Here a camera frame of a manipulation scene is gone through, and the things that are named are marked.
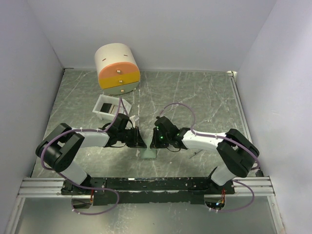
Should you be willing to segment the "green card holder book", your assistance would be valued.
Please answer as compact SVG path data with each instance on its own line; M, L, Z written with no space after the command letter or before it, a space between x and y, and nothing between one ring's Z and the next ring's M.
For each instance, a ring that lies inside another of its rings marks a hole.
M140 158L144 160L156 159L156 149L150 148L150 145L152 143L152 137L145 138L144 142L147 147L139 149Z

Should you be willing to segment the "white card tray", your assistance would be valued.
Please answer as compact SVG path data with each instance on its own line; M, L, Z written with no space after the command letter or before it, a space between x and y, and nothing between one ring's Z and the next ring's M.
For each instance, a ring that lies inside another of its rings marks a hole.
M119 105L119 98L107 95L100 95L93 108L93 113L100 120L112 121L117 113ZM119 112L122 114L128 114L131 110L132 105L125 99L122 99L120 104Z

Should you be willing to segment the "black credit card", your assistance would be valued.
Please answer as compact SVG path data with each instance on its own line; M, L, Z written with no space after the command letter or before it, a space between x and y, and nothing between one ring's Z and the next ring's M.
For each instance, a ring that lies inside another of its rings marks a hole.
M100 111L103 113L110 113L111 112L111 108L112 108L112 104L111 103L103 103Z

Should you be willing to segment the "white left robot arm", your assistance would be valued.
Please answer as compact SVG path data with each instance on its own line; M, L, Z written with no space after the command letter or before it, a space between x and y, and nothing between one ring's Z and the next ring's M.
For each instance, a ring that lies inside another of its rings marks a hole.
M118 114L99 129L74 129L61 123L38 145L35 154L43 165L71 180L74 190L84 195L91 189L91 177L74 162L77 152L88 147L115 148L118 142L128 148L147 148L139 128L127 115Z

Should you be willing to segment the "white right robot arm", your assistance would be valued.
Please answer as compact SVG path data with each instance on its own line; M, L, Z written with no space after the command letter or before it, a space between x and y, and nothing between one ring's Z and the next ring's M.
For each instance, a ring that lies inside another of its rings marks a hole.
M259 157L259 150L237 129L226 133L205 133L191 128L178 128L166 117L158 117L153 129L151 149L197 149L217 152L223 164L209 175L207 189L219 193L224 184L235 177L245 178Z

